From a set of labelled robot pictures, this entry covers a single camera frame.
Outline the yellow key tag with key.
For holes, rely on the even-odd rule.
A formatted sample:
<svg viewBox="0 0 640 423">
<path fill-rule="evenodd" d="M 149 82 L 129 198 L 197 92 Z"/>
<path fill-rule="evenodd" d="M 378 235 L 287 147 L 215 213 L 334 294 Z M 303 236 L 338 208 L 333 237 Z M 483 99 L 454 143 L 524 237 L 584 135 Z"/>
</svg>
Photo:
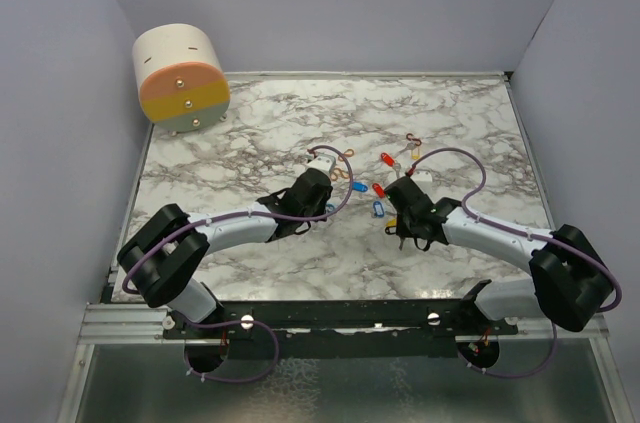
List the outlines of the yellow key tag with key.
<svg viewBox="0 0 640 423">
<path fill-rule="evenodd" d="M 413 161 L 418 160 L 421 157 L 421 144 L 417 143 L 414 140 L 409 141 L 403 149 L 401 149 L 398 153 L 399 156 L 405 155 L 407 158 L 410 158 Z"/>
</svg>

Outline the red S carabiner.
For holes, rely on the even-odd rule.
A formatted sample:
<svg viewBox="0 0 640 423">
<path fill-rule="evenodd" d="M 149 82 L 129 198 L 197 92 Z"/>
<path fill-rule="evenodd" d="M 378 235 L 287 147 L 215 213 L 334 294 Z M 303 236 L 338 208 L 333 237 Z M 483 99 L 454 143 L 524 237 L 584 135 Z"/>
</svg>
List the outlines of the red S carabiner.
<svg viewBox="0 0 640 423">
<path fill-rule="evenodd" d="M 421 139 L 416 137 L 413 133 L 407 133 L 406 140 L 409 141 L 415 147 L 419 147 L 422 145 Z"/>
</svg>

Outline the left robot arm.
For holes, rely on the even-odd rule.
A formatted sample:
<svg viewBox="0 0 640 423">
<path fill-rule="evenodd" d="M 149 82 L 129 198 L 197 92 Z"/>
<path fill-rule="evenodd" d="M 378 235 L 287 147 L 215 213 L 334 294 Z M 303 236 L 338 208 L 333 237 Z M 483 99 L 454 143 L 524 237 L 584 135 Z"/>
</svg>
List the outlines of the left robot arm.
<svg viewBox="0 0 640 423">
<path fill-rule="evenodd" d="M 268 243 L 303 234 L 324 219 L 332 193 L 330 168 L 308 164 L 291 187 L 258 199 L 245 210 L 194 215 L 167 204 L 122 247 L 122 289 L 140 295 L 151 308 L 167 306 L 186 318 L 195 335 L 220 328 L 219 301 L 194 278 L 204 257 L 249 243 Z"/>
</svg>

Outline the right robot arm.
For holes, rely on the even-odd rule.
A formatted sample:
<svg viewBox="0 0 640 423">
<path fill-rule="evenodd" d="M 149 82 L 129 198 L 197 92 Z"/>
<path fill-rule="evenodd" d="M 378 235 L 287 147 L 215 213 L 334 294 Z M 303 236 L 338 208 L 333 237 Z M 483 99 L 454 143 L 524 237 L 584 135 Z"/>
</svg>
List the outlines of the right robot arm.
<svg viewBox="0 0 640 423">
<path fill-rule="evenodd" d="M 560 328 L 582 331 L 615 291 L 606 266 L 584 233 L 571 225 L 556 231 L 510 226 L 471 215 L 452 198 L 434 202 L 410 177 L 384 192 L 397 213 L 401 239 L 454 245 L 509 263 L 526 274 L 520 280 L 485 281 L 470 290 L 459 310 L 461 326 L 481 334 L 506 318 L 545 317 Z"/>
</svg>

